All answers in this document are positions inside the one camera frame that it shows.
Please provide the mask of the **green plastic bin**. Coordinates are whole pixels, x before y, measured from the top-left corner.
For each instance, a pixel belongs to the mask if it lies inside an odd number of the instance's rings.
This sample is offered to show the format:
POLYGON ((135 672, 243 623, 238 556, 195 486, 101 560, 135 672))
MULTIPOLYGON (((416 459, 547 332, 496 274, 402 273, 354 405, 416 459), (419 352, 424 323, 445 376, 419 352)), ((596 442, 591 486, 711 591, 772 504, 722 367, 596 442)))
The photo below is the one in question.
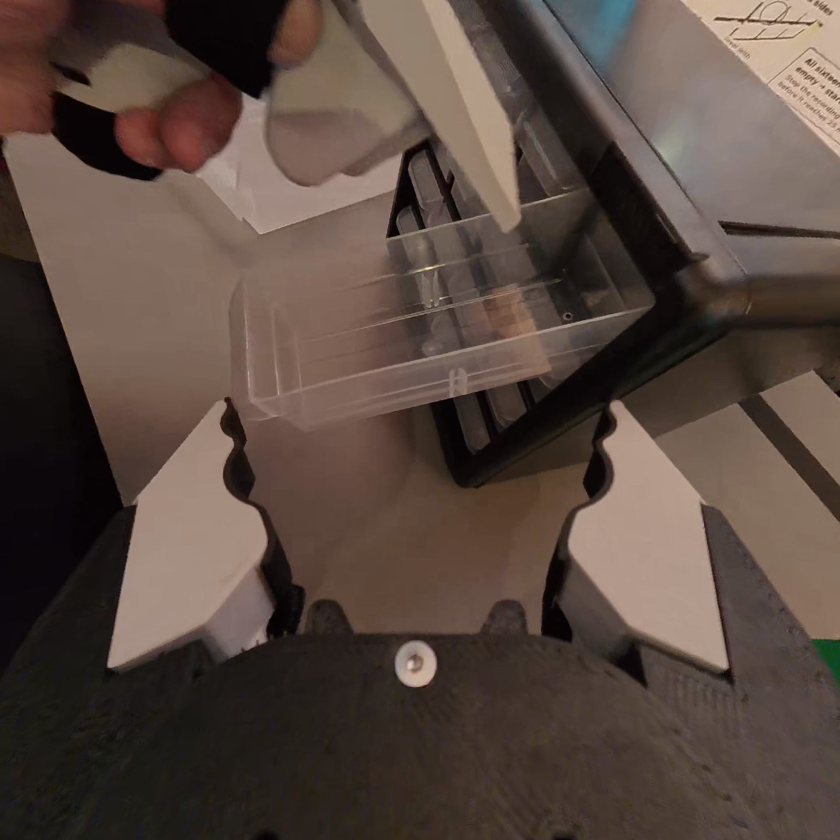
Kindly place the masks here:
POLYGON ((839 690, 840 669, 839 669, 839 655, 840 642, 839 639, 830 638, 814 638, 812 644, 815 650, 820 655, 823 663, 830 672, 833 682, 839 690))

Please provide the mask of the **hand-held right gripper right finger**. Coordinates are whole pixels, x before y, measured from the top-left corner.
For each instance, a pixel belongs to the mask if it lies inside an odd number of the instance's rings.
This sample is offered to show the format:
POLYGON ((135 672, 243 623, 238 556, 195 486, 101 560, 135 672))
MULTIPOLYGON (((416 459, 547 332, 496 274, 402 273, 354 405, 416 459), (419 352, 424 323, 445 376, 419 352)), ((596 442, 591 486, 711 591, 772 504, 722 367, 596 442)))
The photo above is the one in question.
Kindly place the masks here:
POLYGON ((725 674, 705 503, 622 402, 596 425, 584 490, 549 566, 543 635, 613 662, 643 646, 725 674))

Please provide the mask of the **illustrated instruction poster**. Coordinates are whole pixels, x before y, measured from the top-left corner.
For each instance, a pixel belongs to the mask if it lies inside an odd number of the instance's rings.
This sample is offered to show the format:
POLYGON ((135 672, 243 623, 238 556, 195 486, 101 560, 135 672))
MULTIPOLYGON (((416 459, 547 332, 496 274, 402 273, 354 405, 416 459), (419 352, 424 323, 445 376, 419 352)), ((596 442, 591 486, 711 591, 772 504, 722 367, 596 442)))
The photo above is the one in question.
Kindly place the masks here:
POLYGON ((685 1, 684 5, 839 154, 838 1, 685 1))

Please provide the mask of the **black drawer cabinet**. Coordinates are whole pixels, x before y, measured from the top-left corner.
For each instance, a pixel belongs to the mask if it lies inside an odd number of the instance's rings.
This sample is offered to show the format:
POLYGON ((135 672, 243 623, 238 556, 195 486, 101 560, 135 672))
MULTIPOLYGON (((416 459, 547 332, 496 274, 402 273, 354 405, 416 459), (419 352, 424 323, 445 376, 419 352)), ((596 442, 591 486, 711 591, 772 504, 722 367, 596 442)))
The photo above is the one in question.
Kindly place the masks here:
POLYGON ((657 434, 838 371, 838 154, 684 2, 478 3, 654 306, 475 454, 433 402, 456 485, 570 463, 613 400, 657 434))

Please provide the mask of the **clear plastic drawer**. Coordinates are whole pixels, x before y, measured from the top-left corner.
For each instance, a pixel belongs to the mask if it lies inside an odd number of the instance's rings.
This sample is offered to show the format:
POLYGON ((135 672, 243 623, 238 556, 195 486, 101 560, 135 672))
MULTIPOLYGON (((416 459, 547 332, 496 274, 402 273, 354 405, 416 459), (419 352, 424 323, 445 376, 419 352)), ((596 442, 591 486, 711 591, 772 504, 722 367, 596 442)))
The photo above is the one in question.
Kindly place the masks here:
POLYGON ((230 303, 234 402, 302 430, 562 383, 654 306, 585 189, 424 226, 388 196, 269 234, 230 303))

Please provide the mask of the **person's dark clothing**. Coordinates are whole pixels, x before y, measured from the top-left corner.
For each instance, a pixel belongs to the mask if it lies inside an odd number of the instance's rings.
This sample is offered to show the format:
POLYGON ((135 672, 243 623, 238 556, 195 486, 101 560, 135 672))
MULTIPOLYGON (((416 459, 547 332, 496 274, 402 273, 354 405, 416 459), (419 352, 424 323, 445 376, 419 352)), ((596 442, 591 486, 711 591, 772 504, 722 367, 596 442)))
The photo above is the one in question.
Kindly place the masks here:
POLYGON ((123 503, 35 262, 1 257, 1 670, 123 503))

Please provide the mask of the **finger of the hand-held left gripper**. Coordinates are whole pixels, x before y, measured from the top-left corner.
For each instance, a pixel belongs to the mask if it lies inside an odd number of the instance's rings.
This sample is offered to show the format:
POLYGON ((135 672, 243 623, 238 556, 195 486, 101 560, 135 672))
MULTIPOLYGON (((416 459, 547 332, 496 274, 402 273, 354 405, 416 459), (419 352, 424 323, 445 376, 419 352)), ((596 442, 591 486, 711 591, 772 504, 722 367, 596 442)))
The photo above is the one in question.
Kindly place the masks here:
POLYGON ((512 127, 448 2, 394 2, 394 63, 437 137, 508 233, 521 221, 512 127))

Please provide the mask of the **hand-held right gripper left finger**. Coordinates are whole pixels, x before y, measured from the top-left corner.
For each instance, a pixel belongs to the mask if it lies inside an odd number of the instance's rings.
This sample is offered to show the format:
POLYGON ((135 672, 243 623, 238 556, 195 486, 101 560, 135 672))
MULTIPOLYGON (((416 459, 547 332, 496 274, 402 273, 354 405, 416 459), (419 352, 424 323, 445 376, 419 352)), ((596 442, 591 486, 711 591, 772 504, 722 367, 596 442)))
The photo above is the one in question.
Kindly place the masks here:
POLYGON ((214 404, 136 497, 108 668, 199 643, 217 662, 298 631, 303 589, 256 483, 231 401, 214 404))

